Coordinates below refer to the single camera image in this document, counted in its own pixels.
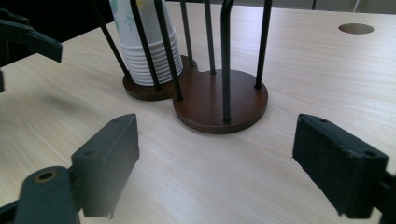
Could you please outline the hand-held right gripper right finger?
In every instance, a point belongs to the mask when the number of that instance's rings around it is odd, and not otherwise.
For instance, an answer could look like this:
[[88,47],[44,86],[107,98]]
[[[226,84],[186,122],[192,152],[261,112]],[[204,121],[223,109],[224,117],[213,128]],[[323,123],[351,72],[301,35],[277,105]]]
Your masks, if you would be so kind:
[[330,121],[301,114],[292,157],[339,215],[366,219],[376,208],[389,217],[389,157]]

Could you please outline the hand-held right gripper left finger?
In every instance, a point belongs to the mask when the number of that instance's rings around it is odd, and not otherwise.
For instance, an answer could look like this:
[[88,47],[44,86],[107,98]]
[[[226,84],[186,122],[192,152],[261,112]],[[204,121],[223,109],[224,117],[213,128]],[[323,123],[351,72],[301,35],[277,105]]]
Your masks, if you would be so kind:
[[106,124],[72,156],[71,176],[85,217],[114,217],[117,203],[139,159],[136,114]]

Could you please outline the white paper cup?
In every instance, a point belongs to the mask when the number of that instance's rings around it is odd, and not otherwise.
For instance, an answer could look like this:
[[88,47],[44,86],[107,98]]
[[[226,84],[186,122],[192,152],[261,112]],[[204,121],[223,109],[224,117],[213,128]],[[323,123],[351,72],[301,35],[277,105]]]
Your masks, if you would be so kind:
[[[132,80],[141,86],[153,86],[154,83],[149,70],[148,60],[138,34],[130,0],[108,1],[119,34],[119,44],[123,60],[132,76]],[[165,1],[162,0],[162,3],[167,33],[169,34],[174,63],[177,75],[179,76],[183,70],[183,63],[178,51],[177,31],[170,21]],[[172,80],[172,75],[166,56],[160,24],[156,15],[154,0],[136,0],[136,4],[157,78],[161,84],[167,83]]]

